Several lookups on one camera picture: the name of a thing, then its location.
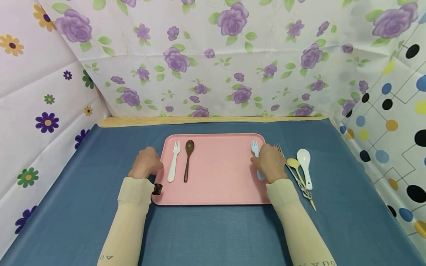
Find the hand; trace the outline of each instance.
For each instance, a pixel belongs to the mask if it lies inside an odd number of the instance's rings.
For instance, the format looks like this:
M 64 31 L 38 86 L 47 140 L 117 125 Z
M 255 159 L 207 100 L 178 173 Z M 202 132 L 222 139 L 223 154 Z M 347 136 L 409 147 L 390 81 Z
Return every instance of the hand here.
M 135 179 L 148 178 L 150 174 L 157 174 L 163 168 L 163 163 L 153 147 L 147 147 L 139 152 L 133 167 L 129 172 L 129 177 Z
M 262 172 L 269 184 L 281 178 L 288 178 L 284 172 L 285 158 L 277 147 L 262 145 L 259 157 L 253 156 L 251 162 Z

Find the fork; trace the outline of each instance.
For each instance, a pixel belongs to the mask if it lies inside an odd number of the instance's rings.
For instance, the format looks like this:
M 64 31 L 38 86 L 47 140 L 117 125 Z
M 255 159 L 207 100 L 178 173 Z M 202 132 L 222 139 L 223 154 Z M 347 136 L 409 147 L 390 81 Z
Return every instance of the fork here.
M 254 156 L 259 157 L 259 146 L 257 146 L 257 141 L 255 140 L 251 141 L 251 151 L 254 153 Z M 262 175 L 261 172 L 259 172 L 259 170 L 257 170 L 257 178 L 260 181 L 265 180 L 265 177 Z
M 176 159 L 178 157 L 178 154 L 181 152 L 181 142 L 176 141 L 175 147 L 173 148 L 173 159 L 172 164 L 170 164 L 170 170 L 169 175 L 167 176 L 168 182 L 173 182 L 175 179 L 175 173 L 176 173 Z

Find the light blue plastic fork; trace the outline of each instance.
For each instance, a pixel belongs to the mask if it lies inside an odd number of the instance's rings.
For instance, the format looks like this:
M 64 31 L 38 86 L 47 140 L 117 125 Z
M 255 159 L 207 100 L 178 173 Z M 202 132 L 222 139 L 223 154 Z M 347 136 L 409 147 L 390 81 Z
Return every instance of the light blue plastic fork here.
M 254 153 L 254 156 L 259 157 L 259 146 L 257 146 L 257 141 L 255 140 L 251 141 L 251 151 Z M 259 171 L 257 171 L 257 178 L 260 181 L 265 180 L 265 177 Z

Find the person's left hand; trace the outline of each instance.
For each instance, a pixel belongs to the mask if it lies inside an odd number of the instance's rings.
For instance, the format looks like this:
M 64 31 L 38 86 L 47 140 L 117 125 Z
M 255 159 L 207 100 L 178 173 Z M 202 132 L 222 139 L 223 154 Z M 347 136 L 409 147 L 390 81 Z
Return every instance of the person's left hand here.
M 147 147 L 139 152 L 133 167 L 129 172 L 129 177 L 135 179 L 148 178 L 150 174 L 157 174 L 163 168 L 163 163 L 153 147 Z

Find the person's right hand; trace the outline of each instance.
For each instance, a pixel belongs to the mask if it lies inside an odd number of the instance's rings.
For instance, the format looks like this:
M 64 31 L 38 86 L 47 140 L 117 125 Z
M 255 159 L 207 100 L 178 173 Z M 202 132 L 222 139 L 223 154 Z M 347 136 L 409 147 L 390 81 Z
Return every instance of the person's right hand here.
M 259 157 L 253 156 L 250 160 L 262 172 L 269 184 L 281 178 L 288 178 L 284 172 L 285 157 L 277 147 L 264 144 L 260 149 Z

